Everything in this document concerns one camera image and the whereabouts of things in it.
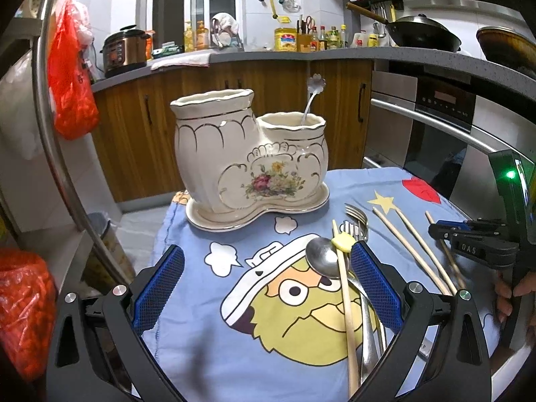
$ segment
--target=blue gripper pad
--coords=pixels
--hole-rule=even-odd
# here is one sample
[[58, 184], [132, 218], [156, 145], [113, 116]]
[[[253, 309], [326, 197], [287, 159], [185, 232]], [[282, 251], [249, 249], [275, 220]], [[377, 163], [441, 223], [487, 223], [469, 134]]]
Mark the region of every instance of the blue gripper pad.
[[141, 336], [154, 328], [160, 313], [184, 272], [184, 253], [179, 247], [168, 250], [169, 255], [161, 262], [151, 280], [134, 304], [132, 327]]
[[460, 230], [469, 231], [471, 228], [469, 225], [463, 222], [455, 222], [455, 221], [437, 221], [437, 225], [444, 225], [444, 226], [450, 226], [451, 228], [459, 228]]
[[380, 321], [397, 334], [404, 323], [400, 298], [360, 242], [352, 246], [350, 264]]

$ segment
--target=cable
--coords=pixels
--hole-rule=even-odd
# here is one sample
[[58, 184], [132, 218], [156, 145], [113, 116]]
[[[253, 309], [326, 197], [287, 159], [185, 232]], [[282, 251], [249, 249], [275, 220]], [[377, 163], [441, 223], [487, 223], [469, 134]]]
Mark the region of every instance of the cable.
[[91, 48], [93, 49], [93, 55], [95, 55], [95, 68], [97, 68], [100, 72], [105, 74], [105, 72], [97, 66], [97, 50], [95, 49], [95, 39], [93, 39], [91, 43]]

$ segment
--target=oven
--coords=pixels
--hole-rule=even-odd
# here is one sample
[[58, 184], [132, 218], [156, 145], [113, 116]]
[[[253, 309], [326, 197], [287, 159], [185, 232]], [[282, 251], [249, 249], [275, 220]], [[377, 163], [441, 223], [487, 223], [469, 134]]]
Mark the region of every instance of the oven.
[[363, 167], [399, 166], [471, 218], [504, 218], [487, 155], [513, 149], [528, 177], [536, 125], [432, 75], [373, 72]]

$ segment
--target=wooden chopstick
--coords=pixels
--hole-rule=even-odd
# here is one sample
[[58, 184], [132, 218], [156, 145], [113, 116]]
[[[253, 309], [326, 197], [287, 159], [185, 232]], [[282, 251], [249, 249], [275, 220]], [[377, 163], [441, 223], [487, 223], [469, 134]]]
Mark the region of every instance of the wooden chopstick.
[[[426, 215], [429, 223], [435, 223], [433, 221], [432, 215], [428, 211], [424, 212], [424, 214]], [[445, 251], [445, 254], [447, 254], [447, 258], [449, 259], [450, 267], [452, 267], [452, 270], [454, 271], [454, 275], [456, 276], [458, 286], [460, 286], [460, 289], [465, 289], [464, 278], [462, 276], [460, 268], [456, 264], [456, 260], [454, 260], [454, 257], [452, 256], [452, 253], [450, 252], [449, 247], [447, 246], [447, 244], [445, 243], [445, 240], [443, 240], [443, 239], [439, 239], [439, 243], [443, 247], [443, 250]]]
[[395, 228], [395, 226], [389, 222], [389, 220], [382, 215], [378, 211], [376, 207], [373, 207], [372, 211], [376, 216], [378, 216], [381, 221], [385, 224], [385, 226], [395, 235], [395, 237], [400, 240], [400, 243], [404, 245], [404, 247], [409, 251], [409, 253], [414, 257], [417, 263], [422, 267], [422, 269], [426, 272], [426, 274], [432, 279], [433, 283], [436, 284], [438, 289], [443, 293], [444, 295], [450, 295], [450, 290], [447, 288], [445, 283], [435, 274], [435, 272], [428, 266], [428, 264], [422, 259], [422, 257], [417, 254], [417, 251], [414, 250], [414, 248], [409, 244], [409, 242], [404, 239], [404, 236], [400, 234], [400, 232]]
[[[333, 219], [333, 237], [339, 234], [337, 223]], [[346, 328], [346, 347], [348, 348], [348, 398], [359, 388], [359, 366], [357, 365], [357, 345], [355, 343], [354, 319], [352, 316], [352, 302], [350, 301], [350, 290], [348, 288], [348, 276], [346, 274], [346, 263], [344, 255], [337, 249], [337, 263], [339, 264], [340, 284], [342, 290], [342, 306], [344, 308], [344, 324]]]
[[395, 208], [395, 211], [397, 212], [397, 215], [400, 216], [402, 222], [406, 225], [406, 227], [411, 231], [411, 234], [415, 236], [417, 241], [419, 242], [420, 246], [426, 251], [426, 254], [431, 258], [433, 261], [433, 264], [438, 268], [439, 273], [441, 274], [441, 277], [443, 277], [443, 280], [447, 283], [447, 286], [449, 286], [450, 291], [452, 292], [452, 295], [456, 295], [458, 292], [458, 289], [450, 279], [449, 275], [445, 271], [444, 267], [441, 265], [438, 258], [435, 256], [435, 254], [432, 252], [430, 247], [427, 245], [427, 243], [424, 241], [424, 239], [421, 237], [421, 235], [417, 232], [417, 230], [414, 228], [413, 225], [411, 225], [411, 222], [408, 221], [407, 217], [404, 216], [404, 213], [397, 207]]

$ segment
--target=white cloud print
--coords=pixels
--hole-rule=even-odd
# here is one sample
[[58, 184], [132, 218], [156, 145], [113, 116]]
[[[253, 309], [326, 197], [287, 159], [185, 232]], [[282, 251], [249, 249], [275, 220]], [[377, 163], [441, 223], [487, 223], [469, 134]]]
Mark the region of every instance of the white cloud print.
[[289, 234], [292, 233], [298, 227], [296, 219], [292, 219], [290, 216], [278, 217], [275, 218], [275, 232], [279, 234]]
[[214, 275], [224, 277], [231, 273], [233, 266], [242, 267], [237, 258], [237, 250], [231, 245], [212, 242], [205, 263], [210, 266]]

